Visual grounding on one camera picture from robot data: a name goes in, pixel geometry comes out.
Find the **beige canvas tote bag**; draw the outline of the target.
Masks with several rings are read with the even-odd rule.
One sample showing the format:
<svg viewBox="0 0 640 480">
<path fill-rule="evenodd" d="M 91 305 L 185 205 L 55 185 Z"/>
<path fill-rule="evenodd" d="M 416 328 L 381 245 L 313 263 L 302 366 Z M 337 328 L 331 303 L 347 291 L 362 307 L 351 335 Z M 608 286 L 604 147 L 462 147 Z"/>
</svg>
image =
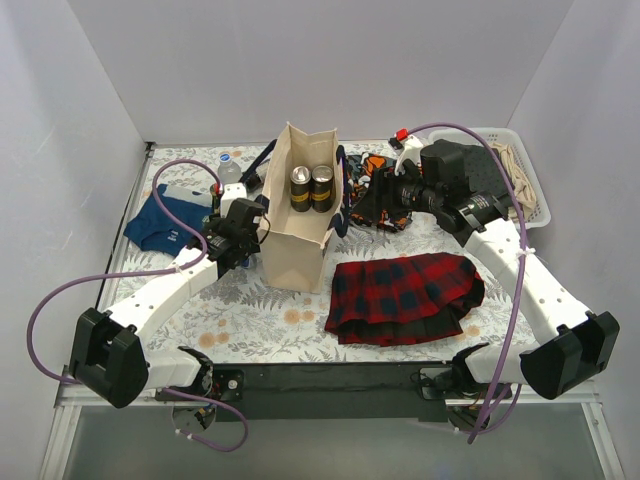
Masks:
<svg viewBox="0 0 640 480">
<path fill-rule="evenodd" d="M 299 212 L 291 174 L 297 167 L 331 172 L 330 208 Z M 291 124 L 276 140 L 262 189 L 265 217 L 259 224 L 261 260 L 266 283 L 305 293 L 318 293 L 325 281 L 331 240 L 346 234 L 344 148 L 335 129 L 308 134 Z"/>
</svg>

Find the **blue cap Pocari bottle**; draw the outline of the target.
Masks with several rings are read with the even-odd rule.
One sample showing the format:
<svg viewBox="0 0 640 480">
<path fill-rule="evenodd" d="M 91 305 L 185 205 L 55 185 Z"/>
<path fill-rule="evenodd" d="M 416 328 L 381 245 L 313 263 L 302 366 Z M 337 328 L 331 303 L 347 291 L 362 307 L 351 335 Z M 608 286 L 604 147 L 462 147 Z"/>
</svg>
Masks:
<svg viewBox="0 0 640 480">
<path fill-rule="evenodd" d="M 242 169 L 229 153 L 223 152 L 219 156 L 217 175 L 223 185 L 238 183 L 242 176 Z"/>
</svg>

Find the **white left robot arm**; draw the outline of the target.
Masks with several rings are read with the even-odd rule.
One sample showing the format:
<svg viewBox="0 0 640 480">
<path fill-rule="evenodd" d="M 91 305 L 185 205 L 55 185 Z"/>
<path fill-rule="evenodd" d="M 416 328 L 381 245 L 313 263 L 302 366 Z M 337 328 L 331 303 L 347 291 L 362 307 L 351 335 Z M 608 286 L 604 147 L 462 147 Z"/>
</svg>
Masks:
<svg viewBox="0 0 640 480">
<path fill-rule="evenodd" d="M 151 279 L 124 300 L 78 319 L 71 376 L 116 408 L 149 389 L 174 388 L 193 400 L 210 395 L 214 364 L 189 347 L 152 351 L 153 335 L 193 296 L 239 267 L 259 249 L 263 205 L 231 202 L 224 217 L 207 223 L 175 258 L 168 274 Z"/>
</svg>

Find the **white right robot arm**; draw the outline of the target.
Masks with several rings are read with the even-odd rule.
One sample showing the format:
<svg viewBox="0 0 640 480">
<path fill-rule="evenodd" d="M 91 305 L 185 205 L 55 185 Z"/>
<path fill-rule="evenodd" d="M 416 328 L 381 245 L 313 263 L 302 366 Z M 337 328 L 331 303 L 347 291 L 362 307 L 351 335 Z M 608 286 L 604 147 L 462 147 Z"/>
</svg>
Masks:
<svg viewBox="0 0 640 480">
<path fill-rule="evenodd" d="M 501 198 L 474 190 L 465 172 L 465 149 L 425 145 L 413 135 L 390 141 L 399 157 L 393 169 L 376 169 L 367 196 L 432 214 L 438 226 L 474 256 L 510 296 L 534 342 L 467 348 L 452 360 L 454 389 L 475 397 L 488 384 L 522 384 L 553 400 L 604 371 L 620 332 L 608 311 L 594 313 L 541 263 Z"/>
</svg>

